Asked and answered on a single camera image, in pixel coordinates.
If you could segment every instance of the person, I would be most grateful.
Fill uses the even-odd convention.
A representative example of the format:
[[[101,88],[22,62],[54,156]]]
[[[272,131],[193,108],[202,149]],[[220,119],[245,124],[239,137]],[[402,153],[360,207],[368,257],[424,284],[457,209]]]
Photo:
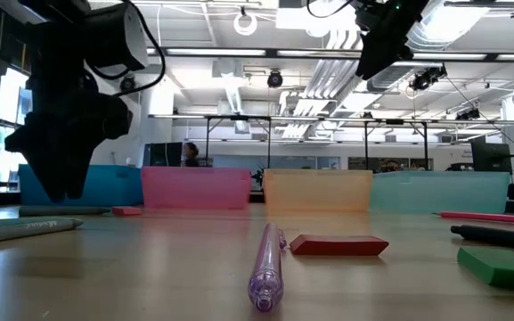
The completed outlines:
[[[185,156],[185,167],[198,167],[200,164],[197,161],[197,155],[200,154],[200,150],[194,143],[184,144],[184,156]]]
[[[381,169],[381,173],[389,173],[393,171],[398,171],[399,165],[394,160],[388,160],[385,163],[385,167]]]

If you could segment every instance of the teal plastic bin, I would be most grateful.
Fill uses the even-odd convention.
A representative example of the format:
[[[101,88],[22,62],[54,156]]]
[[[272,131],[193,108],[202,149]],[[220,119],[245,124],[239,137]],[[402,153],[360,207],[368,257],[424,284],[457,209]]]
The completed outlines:
[[[502,214],[509,173],[400,171],[374,175],[371,211]]]
[[[21,205],[112,207],[143,204],[140,169],[116,165],[91,165],[82,198],[51,202],[29,165],[19,166]]]

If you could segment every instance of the green eraser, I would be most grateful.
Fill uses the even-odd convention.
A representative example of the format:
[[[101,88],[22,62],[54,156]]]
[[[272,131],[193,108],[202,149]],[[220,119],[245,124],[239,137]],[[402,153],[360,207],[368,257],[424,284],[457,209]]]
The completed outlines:
[[[514,251],[462,247],[457,259],[460,264],[487,284],[514,289]]]

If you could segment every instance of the table surface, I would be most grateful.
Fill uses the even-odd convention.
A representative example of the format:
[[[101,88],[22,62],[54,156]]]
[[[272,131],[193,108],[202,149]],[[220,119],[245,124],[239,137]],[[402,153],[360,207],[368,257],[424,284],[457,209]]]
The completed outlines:
[[[0,209],[14,218],[17,209]],[[432,214],[164,211],[86,217],[79,229],[0,242],[0,320],[504,320],[514,292],[456,262],[462,241]],[[270,314],[247,284],[267,221],[299,234],[374,235],[379,258],[284,253],[285,293]]]

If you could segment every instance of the transparent pen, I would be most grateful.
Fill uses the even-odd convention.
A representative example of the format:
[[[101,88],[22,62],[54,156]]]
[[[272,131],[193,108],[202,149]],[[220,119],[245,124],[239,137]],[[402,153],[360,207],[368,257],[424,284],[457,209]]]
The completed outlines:
[[[284,294],[281,249],[285,246],[283,232],[273,223],[266,224],[249,281],[250,301],[261,312],[279,304]]]

